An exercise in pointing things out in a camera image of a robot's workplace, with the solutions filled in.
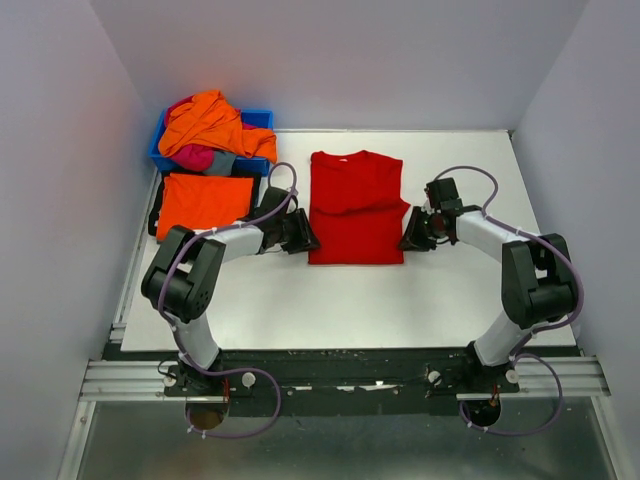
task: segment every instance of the gray cloth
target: gray cloth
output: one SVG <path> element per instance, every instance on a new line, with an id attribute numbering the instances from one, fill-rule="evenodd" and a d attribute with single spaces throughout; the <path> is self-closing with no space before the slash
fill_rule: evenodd
<path id="1" fill-rule="evenodd" d="M 207 176 L 228 177 L 229 175 L 231 175 L 231 168 L 233 167 L 233 162 L 235 161 L 235 153 L 215 150 L 213 152 L 213 163 L 209 168 L 203 170 L 202 173 Z"/>

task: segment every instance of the folded orange cloth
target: folded orange cloth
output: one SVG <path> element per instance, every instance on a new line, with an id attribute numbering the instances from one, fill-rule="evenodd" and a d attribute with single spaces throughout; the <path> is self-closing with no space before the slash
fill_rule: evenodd
<path id="1" fill-rule="evenodd" d="M 233 223 L 249 213 L 252 187 L 252 178 L 172 173 L 164 179 L 156 238 L 164 240 L 176 225 L 206 230 Z"/>
<path id="2" fill-rule="evenodd" d="M 243 157 L 265 157 L 276 163 L 276 135 L 268 128 L 242 128 L 240 113 L 219 90 L 198 93 L 168 115 L 160 153 L 173 157 L 185 145 L 204 145 Z"/>

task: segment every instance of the white table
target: white table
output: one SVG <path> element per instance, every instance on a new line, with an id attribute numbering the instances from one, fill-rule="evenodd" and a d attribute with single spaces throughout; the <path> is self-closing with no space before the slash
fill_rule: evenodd
<path id="1" fill-rule="evenodd" d="M 425 201 L 425 184 L 441 170 L 472 164 L 493 173 L 500 193 L 494 216 L 538 231 L 520 170 L 505 132 L 285 131 L 279 158 L 298 172 L 300 206 L 309 209 L 309 158 L 323 150 L 359 150 L 404 160 L 402 197 Z M 286 169 L 274 175 L 288 186 Z M 455 173 L 465 204 L 482 204 L 490 182 Z M 124 313 L 123 351 L 176 350 L 169 328 L 140 294 L 140 281 L 157 251 L 144 240 Z M 500 265 L 467 245 L 405 253 L 398 266 L 309 266 L 307 254 L 245 257 L 223 265 L 207 311 L 223 349 L 462 347 L 480 336 L 501 310 Z M 575 345 L 569 327 L 540 334 L 530 345 Z"/>

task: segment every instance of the blue bin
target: blue bin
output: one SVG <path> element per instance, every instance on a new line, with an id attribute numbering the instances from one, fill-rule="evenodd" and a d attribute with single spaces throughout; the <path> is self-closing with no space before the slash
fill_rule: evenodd
<path id="1" fill-rule="evenodd" d="M 177 163 L 169 158 L 163 157 L 158 150 L 158 142 L 166 130 L 164 126 L 164 116 L 166 113 L 167 110 L 163 110 L 160 114 L 158 124 L 153 132 L 151 145 L 149 145 L 149 151 L 147 152 L 161 172 L 169 172 L 178 167 Z M 240 115 L 244 123 L 253 125 L 254 127 L 273 129 L 273 112 L 271 110 L 242 110 Z M 271 168 L 271 162 L 264 157 L 237 157 L 235 165 L 243 170 L 259 172 L 262 176 L 268 175 L 269 169 Z"/>

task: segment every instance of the gray wall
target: gray wall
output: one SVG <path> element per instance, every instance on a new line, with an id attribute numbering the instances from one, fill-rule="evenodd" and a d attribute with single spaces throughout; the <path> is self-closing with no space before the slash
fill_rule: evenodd
<path id="1" fill-rule="evenodd" d="M 639 23 L 636 0 L 591 0 L 515 134 L 538 220 L 566 235 L 582 272 L 580 340 L 602 361 L 631 452 L 640 452 Z"/>
<path id="2" fill-rule="evenodd" d="M 3 0 L 0 65 L 0 470 L 40 480 L 106 340 L 149 122 L 85 0 Z"/>
<path id="3" fill-rule="evenodd" d="M 515 128 L 586 0 L 92 0 L 159 112 L 219 88 L 279 127 Z"/>

